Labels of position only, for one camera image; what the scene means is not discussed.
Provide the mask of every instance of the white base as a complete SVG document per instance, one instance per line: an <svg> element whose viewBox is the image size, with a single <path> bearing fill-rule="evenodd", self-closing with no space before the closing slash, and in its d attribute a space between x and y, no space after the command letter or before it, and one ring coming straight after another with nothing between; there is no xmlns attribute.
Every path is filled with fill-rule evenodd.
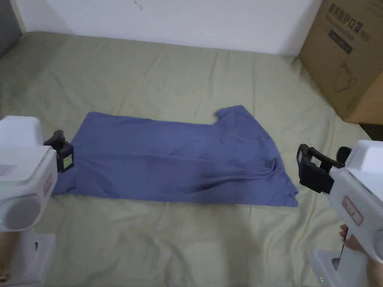
<svg viewBox="0 0 383 287"><path fill-rule="evenodd" d="M314 250L309 254L310 264L320 286L342 287L336 270L332 264L333 258L338 258L339 252L327 250Z"/></svg>
<svg viewBox="0 0 383 287"><path fill-rule="evenodd" d="M311 267L320 286L366 287L367 257L362 253L344 247L336 270L332 260L339 258L339 256L339 252L327 250L314 250L309 254Z"/></svg>
<svg viewBox="0 0 383 287"><path fill-rule="evenodd" d="M0 287L42 287L51 264L55 244L54 234L36 235L33 230L23 232L12 260L11 279L0 283Z"/></svg>

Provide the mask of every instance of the bed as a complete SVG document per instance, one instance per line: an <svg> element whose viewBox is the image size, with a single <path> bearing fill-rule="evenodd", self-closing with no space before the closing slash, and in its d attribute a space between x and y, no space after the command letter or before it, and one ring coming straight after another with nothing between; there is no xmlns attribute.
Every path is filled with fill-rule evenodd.
<svg viewBox="0 0 383 287"><path fill-rule="evenodd" d="M300 61L251 52L27 33L0 59L0 116L40 119L71 140L88 112L213 123L243 105L274 139L298 208L52 197L47 286L318 286L308 250L340 250L340 220L299 185L301 143L335 157L369 139L343 122Z"/></svg>

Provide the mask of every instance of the blue t-shirt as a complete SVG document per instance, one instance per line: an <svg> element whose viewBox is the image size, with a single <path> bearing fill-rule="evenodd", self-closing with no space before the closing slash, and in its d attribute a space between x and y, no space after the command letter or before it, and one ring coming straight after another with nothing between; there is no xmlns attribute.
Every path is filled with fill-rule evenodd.
<svg viewBox="0 0 383 287"><path fill-rule="evenodd" d="M243 107L215 124L88 113L74 167L53 194L149 201L298 206L276 145Z"/></svg>

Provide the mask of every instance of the cardboard box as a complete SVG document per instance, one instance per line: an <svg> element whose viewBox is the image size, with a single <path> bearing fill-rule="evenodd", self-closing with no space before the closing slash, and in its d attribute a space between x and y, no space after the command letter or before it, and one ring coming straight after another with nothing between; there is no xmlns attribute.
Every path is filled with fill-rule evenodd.
<svg viewBox="0 0 383 287"><path fill-rule="evenodd" d="M383 124L383 0L324 0L299 58L344 121Z"/></svg>

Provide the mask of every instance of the barcode sticker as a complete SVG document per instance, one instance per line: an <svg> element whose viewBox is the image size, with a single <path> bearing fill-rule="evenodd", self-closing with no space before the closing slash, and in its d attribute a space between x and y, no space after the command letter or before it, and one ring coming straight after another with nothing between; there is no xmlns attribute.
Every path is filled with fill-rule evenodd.
<svg viewBox="0 0 383 287"><path fill-rule="evenodd" d="M63 160L64 169L69 167L72 164L72 162L73 162L72 161L72 155L69 155L68 157L64 158L64 160Z"/></svg>
<svg viewBox="0 0 383 287"><path fill-rule="evenodd" d="M8 176L16 169L16 165L0 164L0 176Z"/></svg>

